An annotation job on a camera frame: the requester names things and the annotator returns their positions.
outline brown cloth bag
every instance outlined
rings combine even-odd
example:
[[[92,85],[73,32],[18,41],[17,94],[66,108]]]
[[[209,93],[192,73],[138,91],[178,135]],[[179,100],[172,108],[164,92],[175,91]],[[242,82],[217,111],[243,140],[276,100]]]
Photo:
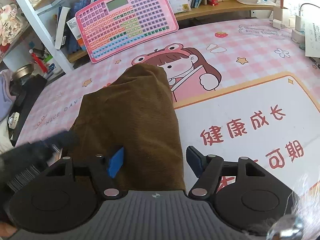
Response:
[[[108,87],[85,95],[71,130],[80,138],[68,152],[74,161],[124,146],[115,177],[120,189],[185,189],[178,120],[163,68],[134,65]]]

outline paper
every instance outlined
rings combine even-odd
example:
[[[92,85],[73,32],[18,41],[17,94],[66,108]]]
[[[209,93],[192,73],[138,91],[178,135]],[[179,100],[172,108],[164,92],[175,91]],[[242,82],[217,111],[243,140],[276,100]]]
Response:
[[[225,161],[249,157],[291,189],[304,174],[312,185],[318,182],[319,109],[294,76],[279,74],[208,97],[176,109],[184,153],[192,145]],[[197,181],[186,162],[184,180],[187,191]]]
[[[315,23],[306,23],[306,57],[320,57],[320,27]]]
[[[179,12],[191,11],[189,0],[168,0],[168,2],[174,14]]]

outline charger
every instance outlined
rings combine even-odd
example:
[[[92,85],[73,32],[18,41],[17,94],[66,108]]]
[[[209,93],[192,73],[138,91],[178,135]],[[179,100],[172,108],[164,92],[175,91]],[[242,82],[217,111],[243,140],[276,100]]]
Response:
[[[295,29],[292,29],[291,38],[295,43],[306,43],[306,36],[304,33],[301,33]]]

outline black device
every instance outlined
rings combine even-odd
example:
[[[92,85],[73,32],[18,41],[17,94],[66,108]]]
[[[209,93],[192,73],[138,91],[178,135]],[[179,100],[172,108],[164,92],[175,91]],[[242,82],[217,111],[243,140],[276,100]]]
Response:
[[[265,239],[269,228],[262,225],[291,212],[292,190],[247,157],[225,162],[190,146],[187,162],[199,178],[188,195],[121,191],[108,176],[106,157],[85,165],[64,157],[11,198],[20,230],[10,239]],[[89,176],[94,191],[75,176]],[[236,182],[217,192],[221,176]]]

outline white cable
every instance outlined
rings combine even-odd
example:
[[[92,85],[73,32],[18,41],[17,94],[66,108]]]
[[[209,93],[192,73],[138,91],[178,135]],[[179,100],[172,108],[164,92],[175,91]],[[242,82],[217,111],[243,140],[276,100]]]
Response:
[[[310,5],[316,6],[316,7],[318,7],[318,8],[320,9],[319,6],[317,6],[317,5],[313,4],[313,3],[308,3],[308,2],[306,2],[306,3],[303,3],[303,4],[300,6],[300,8],[299,8],[299,16],[301,16],[301,8],[302,8],[302,6],[304,6],[305,4],[310,4]]]

